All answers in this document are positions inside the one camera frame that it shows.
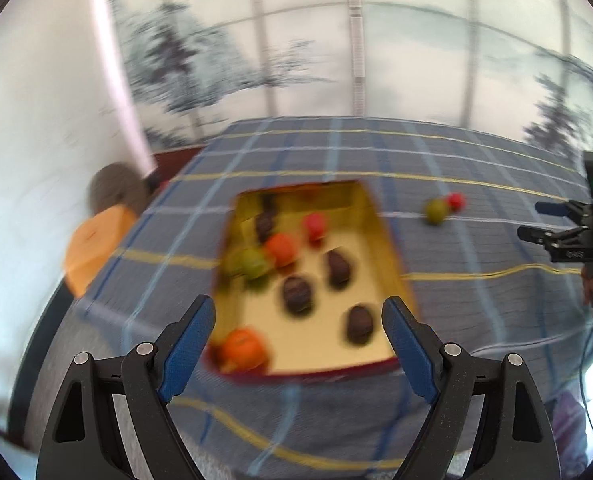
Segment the small red tomato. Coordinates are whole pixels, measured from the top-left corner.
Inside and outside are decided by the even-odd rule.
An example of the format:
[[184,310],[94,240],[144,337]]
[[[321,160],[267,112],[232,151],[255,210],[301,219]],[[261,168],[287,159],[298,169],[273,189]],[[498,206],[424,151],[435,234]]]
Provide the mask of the small red tomato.
[[452,212],[462,211],[466,206],[466,196],[463,193],[451,193],[445,197],[445,201]]

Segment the large green tomato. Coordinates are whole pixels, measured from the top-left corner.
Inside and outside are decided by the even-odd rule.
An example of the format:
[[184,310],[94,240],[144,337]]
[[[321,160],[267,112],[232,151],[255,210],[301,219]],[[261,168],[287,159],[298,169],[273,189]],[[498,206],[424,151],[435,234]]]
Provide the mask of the large green tomato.
[[427,200],[423,207],[423,217],[430,226],[439,226],[442,224],[452,213],[452,208],[449,206],[449,202],[444,200],[443,197],[432,198]]

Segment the small green tomato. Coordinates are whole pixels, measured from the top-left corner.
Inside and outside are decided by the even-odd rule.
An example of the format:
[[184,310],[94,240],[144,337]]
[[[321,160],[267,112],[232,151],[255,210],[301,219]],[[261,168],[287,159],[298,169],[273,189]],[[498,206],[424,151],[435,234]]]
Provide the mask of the small green tomato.
[[264,252],[256,248],[244,248],[239,252],[239,263],[242,275],[248,281],[264,278],[270,270]]

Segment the orange tangerine near corner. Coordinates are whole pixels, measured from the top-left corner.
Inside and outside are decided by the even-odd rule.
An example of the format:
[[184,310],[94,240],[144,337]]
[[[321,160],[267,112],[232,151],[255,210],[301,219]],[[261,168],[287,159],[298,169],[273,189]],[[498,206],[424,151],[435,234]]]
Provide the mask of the orange tangerine near corner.
[[230,332],[219,346],[218,357],[224,373],[249,373],[269,363],[264,341],[248,327]]

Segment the orange stool cushion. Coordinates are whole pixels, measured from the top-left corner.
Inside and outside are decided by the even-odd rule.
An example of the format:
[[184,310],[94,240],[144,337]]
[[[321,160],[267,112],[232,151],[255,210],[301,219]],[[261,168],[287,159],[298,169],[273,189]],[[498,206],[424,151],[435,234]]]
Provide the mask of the orange stool cushion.
[[136,220],[132,209],[115,205],[95,214],[75,230],[63,263],[65,284],[75,298],[85,295]]

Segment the landscape painted folding screen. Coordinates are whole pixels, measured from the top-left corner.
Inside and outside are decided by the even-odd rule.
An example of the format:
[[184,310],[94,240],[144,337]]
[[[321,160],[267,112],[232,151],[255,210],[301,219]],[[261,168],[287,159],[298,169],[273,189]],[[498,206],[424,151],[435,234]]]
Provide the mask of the landscape painted folding screen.
[[377,117],[593,150],[587,0],[109,0],[155,151],[237,120]]

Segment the dark brown passion fruit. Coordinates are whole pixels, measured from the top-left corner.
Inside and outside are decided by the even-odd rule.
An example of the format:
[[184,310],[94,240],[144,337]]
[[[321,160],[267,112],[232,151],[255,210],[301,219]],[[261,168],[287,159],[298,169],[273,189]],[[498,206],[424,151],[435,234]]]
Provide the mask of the dark brown passion fruit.
[[306,315],[313,308],[312,285],[298,275],[286,278],[281,287],[284,307],[293,315]]

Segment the orange tangerine in tray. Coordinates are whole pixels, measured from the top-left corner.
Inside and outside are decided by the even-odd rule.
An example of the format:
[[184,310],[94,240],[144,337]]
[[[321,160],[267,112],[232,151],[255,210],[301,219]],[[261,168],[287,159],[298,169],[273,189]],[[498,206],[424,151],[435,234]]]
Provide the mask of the orange tangerine in tray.
[[298,246],[293,237],[280,232],[269,237],[264,243],[264,250],[277,269],[291,266],[298,259]]

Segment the round grey millstone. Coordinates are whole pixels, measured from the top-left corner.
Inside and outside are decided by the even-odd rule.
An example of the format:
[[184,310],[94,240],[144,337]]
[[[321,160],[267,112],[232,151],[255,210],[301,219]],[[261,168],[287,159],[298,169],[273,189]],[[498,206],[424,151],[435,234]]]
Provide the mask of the round grey millstone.
[[100,169],[88,186],[88,205],[92,214],[116,205],[124,205],[137,216],[150,202],[149,188],[140,175],[123,162],[114,162]]

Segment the gold rectangular tin tray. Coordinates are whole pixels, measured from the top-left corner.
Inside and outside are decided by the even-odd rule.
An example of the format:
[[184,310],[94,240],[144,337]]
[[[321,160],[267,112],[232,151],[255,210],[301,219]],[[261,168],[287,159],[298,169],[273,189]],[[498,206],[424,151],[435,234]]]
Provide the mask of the gold rectangular tin tray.
[[[258,241],[254,218],[263,211],[275,214],[274,234],[289,234],[298,246],[298,259],[291,266],[275,268]],[[321,242],[310,244],[303,219],[314,211],[325,214],[328,232]],[[270,267],[264,278],[248,281],[242,275],[239,252],[244,248],[264,252]],[[341,289],[328,283],[326,252],[331,249],[339,250],[352,265],[351,281]],[[237,380],[254,376],[279,380],[356,375],[393,366],[381,306],[385,299],[399,296],[415,310],[416,300],[403,280],[394,237],[362,182],[309,182],[240,193],[226,218],[218,258],[211,290],[216,323],[208,342],[208,365],[216,372]],[[293,315],[283,305],[282,283],[292,275],[312,285],[313,308],[306,315]],[[347,311],[355,304],[365,304],[374,315],[373,336],[362,346],[345,337]],[[242,327],[260,335],[269,363],[249,373],[224,373],[219,346]]]

